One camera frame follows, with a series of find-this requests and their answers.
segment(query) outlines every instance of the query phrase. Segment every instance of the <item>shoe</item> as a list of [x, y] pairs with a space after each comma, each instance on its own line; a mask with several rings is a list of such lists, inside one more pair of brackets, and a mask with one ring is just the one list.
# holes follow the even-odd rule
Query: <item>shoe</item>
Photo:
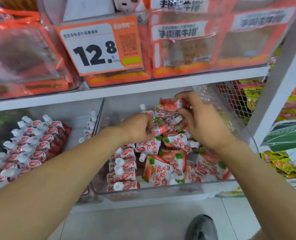
[[188, 226], [185, 240], [218, 240], [214, 221], [210, 216], [198, 215]]

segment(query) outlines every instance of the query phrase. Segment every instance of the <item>price number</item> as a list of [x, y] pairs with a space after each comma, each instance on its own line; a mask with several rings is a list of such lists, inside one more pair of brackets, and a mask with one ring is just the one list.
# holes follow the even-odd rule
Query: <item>price number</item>
[[[117, 52], [116, 44], [113, 41], [107, 41], [105, 44], [107, 48], [107, 53], [109, 54], [114, 54]], [[86, 48], [86, 52], [92, 53], [95, 51], [95, 55], [91, 58], [90, 64], [87, 59], [86, 53], [84, 51], [84, 48], [82, 46], [79, 46], [77, 48], [74, 48], [73, 51], [75, 52], [76, 55], [80, 56], [80, 59], [82, 60], [82, 63], [84, 66], [89, 66], [89, 65], [98, 65], [98, 64], [105, 64], [106, 60], [105, 59], [100, 59], [102, 55], [102, 50], [98, 45], [91, 44]]]

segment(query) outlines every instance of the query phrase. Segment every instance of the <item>left arm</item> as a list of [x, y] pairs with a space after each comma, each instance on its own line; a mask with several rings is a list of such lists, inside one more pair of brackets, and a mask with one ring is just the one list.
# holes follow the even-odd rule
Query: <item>left arm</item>
[[133, 115], [2, 188], [0, 239], [47, 239], [120, 146], [153, 138], [150, 122], [150, 115]]

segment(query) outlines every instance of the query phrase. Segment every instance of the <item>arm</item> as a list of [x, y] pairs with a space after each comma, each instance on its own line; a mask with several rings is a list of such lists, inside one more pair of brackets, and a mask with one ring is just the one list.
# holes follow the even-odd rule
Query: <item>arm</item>
[[149, 122], [150, 115], [133, 115], [2, 188], [0, 239], [47, 239], [120, 146], [153, 138]]
[[248, 147], [234, 137], [210, 104], [195, 92], [182, 92], [193, 113], [180, 109], [190, 133], [214, 150], [227, 165], [245, 193], [264, 233], [269, 239], [296, 240], [296, 189]]

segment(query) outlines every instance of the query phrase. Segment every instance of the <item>white tile floor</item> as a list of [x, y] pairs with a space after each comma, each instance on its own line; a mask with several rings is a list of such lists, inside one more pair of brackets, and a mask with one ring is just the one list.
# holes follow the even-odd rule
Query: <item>white tile floor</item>
[[[296, 150], [288, 153], [296, 163]], [[247, 240], [260, 228], [246, 198], [208, 198], [70, 214], [48, 240], [183, 240], [198, 214], [213, 218], [220, 240]]]

